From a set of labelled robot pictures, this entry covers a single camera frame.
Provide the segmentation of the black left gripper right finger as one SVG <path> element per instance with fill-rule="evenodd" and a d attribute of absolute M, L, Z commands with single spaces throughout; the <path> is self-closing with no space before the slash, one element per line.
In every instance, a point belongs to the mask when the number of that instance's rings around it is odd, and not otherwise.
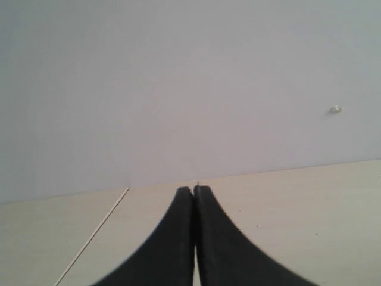
<path fill-rule="evenodd" d="M 201 285 L 313 285 L 253 244 L 209 186 L 195 186 L 193 195 Z"/>

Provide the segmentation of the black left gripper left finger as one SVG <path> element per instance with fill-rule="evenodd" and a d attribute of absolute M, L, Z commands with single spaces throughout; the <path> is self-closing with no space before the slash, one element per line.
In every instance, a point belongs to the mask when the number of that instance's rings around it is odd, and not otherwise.
<path fill-rule="evenodd" d="M 186 186 L 146 241 L 96 285 L 192 285 L 194 257 L 193 195 Z"/>

